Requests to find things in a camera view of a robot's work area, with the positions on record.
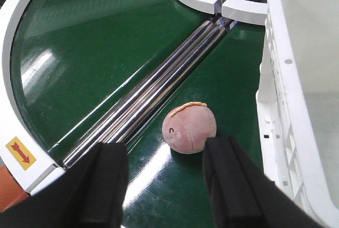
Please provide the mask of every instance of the pink plush ball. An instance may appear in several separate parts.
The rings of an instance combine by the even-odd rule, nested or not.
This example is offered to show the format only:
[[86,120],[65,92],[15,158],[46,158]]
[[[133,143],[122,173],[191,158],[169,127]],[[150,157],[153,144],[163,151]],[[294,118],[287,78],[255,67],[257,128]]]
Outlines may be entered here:
[[217,124],[205,103],[189,102],[173,109],[162,127],[165,142],[182,154],[194,154],[204,149],[208,137],[215,137]]

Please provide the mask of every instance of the white plastic crate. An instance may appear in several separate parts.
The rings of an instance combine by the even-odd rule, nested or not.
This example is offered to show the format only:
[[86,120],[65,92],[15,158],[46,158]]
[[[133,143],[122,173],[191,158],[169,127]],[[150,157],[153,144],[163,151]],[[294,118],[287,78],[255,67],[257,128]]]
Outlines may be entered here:
[[339,227],[339,0],[267,3],[256,97],[264,171],[320,224]]

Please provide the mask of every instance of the red arrow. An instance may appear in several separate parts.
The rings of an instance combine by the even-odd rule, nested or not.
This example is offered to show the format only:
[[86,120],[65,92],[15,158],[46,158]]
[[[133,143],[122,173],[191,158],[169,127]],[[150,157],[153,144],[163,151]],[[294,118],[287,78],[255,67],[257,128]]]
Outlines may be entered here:
[[25,153],[22,152],[18,143],[14,143],[14,145],[12,145],[11,147],[12,147],[12,149],[14,149],[14,151],[18,152],[18,154],[22,157],[24,163],[30,163],[31,162],[30,157],[26,156]]

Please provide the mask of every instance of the stainless steel rod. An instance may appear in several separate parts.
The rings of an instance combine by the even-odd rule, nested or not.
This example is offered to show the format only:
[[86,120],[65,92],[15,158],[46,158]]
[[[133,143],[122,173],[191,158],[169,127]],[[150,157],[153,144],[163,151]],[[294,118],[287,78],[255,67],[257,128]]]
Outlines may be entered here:
[[70,168],[98,142],[109,143],[126,139],[224,32],[224,27],[210,21],[204,22],[89,129],[63,159],[64,168]]

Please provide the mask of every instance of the plush toy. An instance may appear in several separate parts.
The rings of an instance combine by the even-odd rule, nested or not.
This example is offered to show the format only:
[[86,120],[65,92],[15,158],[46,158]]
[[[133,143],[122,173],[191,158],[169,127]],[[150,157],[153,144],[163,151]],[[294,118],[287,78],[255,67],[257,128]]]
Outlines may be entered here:
[[182,154],[193,154],[204,149],[208,137],[215,137],[216,120],[206,103],[189,102],[173,109],[164,119],[165,142]]

